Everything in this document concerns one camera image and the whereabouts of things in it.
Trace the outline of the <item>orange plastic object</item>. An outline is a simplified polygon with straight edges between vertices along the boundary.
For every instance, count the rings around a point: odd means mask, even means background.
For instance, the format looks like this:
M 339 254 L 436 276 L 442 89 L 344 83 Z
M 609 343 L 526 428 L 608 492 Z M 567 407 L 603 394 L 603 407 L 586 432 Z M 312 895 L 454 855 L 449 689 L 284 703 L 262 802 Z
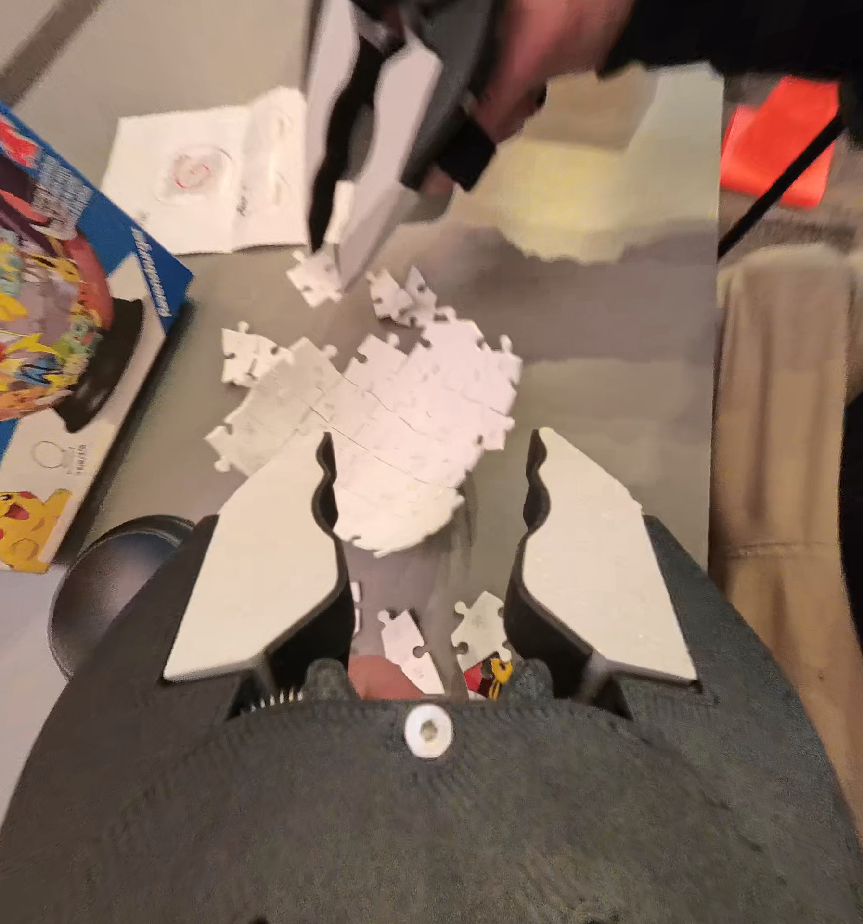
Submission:
M 783 77 L 761 105 L 738 105 L 722 143 L 721 187 L 762 196 L 829 125 L 839 101 L 835 82 Z

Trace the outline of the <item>partly built puzzle ball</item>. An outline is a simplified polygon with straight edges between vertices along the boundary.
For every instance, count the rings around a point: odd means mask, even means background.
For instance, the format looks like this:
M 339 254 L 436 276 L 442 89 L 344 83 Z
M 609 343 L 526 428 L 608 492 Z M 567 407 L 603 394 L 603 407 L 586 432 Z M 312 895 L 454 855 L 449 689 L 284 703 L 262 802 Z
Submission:
M 440 532 L 486 452 L 505 448 L 523 361 L 502 335 L 489 346 L 471 320 L 369 334 L 345 369 L 336 349 L 300 338 L 206 435 L 218 471 L 248 478 L 305 435 L 329 433 L 336 464 L 335 532 L 381 558 Z

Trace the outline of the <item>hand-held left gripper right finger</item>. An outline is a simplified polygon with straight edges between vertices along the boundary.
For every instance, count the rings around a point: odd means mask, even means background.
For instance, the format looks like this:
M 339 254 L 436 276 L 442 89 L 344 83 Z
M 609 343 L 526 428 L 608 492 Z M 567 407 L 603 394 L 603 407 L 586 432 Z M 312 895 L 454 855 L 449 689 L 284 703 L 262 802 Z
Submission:
M 554 695 L 598 695 L 617 676 L 697 682 L 641 504 L 550 427 L 531 433 L 507 640 L 543 664 Z

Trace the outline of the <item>white instruction leaflet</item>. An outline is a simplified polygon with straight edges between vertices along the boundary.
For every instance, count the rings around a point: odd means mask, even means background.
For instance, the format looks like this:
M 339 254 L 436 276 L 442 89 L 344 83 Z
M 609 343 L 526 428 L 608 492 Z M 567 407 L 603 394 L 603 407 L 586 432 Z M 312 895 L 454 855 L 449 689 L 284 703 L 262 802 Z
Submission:
M 276 87 L 243 106 L 119 120 L 102 192 L 175 256 L 306 248 L 306 101 Z

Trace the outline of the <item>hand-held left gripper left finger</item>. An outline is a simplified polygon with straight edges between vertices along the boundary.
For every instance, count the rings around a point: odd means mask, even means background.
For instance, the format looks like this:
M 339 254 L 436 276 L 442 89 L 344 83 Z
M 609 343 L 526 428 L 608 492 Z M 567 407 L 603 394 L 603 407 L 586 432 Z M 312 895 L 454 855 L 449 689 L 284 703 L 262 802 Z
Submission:
M 301 687 L 311 664 L 348 665 L 354 600 L 334 532 L 336 464 L 314 432 L 248 477 L 225 502 L 163 678 L 252 672 L 267 689 Z

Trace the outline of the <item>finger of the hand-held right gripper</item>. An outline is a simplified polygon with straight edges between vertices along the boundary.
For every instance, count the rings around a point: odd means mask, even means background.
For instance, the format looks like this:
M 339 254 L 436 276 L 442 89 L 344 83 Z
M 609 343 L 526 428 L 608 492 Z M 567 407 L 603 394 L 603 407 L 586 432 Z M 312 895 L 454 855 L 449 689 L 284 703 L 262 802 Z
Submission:
M 359 123 L 372 107 L 383 49 L 376 23 L 349 1 L 314 2 L 304 93 L 309 248 L 322 248 L 338 183 L 359 156 Z
M 403 177 L 440 72 L 439 58 L 426 47 L 403 47 L 379 71 L 368 153 L 336 247 L 342 289 L 368 269 L 419 202 Z

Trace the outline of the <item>colourful puzzle piece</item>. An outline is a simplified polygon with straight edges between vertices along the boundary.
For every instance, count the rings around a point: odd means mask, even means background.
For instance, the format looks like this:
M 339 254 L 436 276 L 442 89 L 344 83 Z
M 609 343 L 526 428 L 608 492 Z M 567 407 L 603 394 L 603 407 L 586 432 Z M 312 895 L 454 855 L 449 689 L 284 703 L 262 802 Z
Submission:
M 463 671 L 463 678 L 469 699 L 498 699 L 513 672 L 512 662 L 502 659 L 498 653 L 490 653 L 478 663 L 467 667 Z

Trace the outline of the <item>person's right forearm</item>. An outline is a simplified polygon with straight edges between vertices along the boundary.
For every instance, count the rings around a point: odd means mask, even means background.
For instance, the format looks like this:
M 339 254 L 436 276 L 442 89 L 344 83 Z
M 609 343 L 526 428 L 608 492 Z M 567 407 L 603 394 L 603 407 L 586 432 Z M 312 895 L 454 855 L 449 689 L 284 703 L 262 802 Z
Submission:
M 863 147 L 863 1 L 634 2 L 599 75 L 699 63 L 726 77 L 837 83 L 846 129 Z

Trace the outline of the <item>black round ball stand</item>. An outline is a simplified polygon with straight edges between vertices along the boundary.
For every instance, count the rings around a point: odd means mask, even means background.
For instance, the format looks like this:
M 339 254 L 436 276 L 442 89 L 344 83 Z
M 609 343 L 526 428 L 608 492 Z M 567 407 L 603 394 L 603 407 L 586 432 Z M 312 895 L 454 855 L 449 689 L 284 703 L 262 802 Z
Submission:
M 194 527 L 193 521 L 172 514 L 140 516 L 108 530 L 81 552 L 56 590 L 47 630 L 53 660 L 66 679 Z

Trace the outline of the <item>person's right hand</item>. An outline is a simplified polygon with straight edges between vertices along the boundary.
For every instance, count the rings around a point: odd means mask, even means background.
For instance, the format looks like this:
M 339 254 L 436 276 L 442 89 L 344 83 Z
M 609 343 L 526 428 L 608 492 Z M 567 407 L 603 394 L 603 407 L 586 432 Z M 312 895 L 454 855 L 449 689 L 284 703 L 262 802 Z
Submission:
M 490 140 L 499 145 L 517 134 L 553 78 L 601 68 L 632 9 L 633 1 L 508 2 L 473 116 Z

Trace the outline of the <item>blue puzzle box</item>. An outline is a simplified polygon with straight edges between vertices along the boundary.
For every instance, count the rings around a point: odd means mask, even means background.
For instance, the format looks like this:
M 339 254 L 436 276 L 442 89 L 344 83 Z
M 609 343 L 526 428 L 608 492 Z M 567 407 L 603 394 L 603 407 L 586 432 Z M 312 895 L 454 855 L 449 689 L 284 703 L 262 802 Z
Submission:
M 191 280 L 0 102 L 0 571 L 51 566 Z

